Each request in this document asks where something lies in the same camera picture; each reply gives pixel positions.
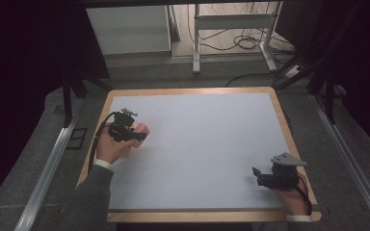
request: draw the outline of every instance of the table with wooden border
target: table with wooden border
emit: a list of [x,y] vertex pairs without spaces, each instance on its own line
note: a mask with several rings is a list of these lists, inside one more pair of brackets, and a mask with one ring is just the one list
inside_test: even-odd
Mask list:
[[[278,102],[275,91],[268,87],[259,88],[212,88],[212,89],[159,89],[159,90],[112,90],[109,92],[100,119],[97,123],[96,130],[100,123],[106,118],[110,112],[111,104],[114,97],[118,96],[145,96],[145,95],[187,95],[187,94],[232,94],[232,93],[259,93],[266,92],[270,95],[273,106],[275,108],[278,121],[282,133],[286,139],[290,154],[300,159],[296,144],[294,144],[288,124],[283,115],[282,109]],[[87,155],[83,165],[78,184],[87,177],[89,167],[90,152]],[[298,167],[298,172],[305,175],[303,167]],[[308,185],[308,196],[313,204],[317,207],[317,200],[311,188],[310,182]],[[118,212],[109,213],[107,220],[109,222],[259,222],[259,221],[285,221],[286,211],[282,209],[266,209],[266,210],[235,210],[229,211],[197,211],[197,212]],[[321,212],[313,211],[311,215],[313,221],[321,219]]]

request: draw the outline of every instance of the table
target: table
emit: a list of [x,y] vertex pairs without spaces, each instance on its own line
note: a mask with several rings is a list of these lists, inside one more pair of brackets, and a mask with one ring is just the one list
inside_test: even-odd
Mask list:
[[[280,133],[285,138],[285,143],[288,147],[288,151],[295,157],[300,158],[296,145],[294,144],[293,138],[290,134],[287,122],[283,116],[282,109],[278,103],[277,96],[271,88],[236,88],[236,89],[168,89],[168,90],[113,90],[109,93],[102,114],[100,116],[97,128],[101,121],[109,114],[110,109],[114,106],[113,100],[115,97],[124,98],[127,96],[198,96],[198,95],[221,95],[221,96],[234,96],[234,95],[254,95],[265,93],[268,94],[271,100],[271,104],[274,108],[274,114],[277,117]],[[84,166],[81,171],[81,175],[78,183],[82,182],[87,176],[89,166],[90,153],[88,154]],[[305,175],[303,167],[298,167],[298,171]],[[314,193],[308,182],[309,198],[314,205],[317,204]],[[110,222],[251,222],[251,221],[285,221],[285,211],[282,208],[278,209],[249,209],[249,208],[233,208],[233,209],[186,209],[186,210],[175,210],[175,209],[159,209],[159,210],[120,210],[112,211],[109,213],[108,221]],[[312,214],[313,220],[319,220],[321,213],[314,211]]]

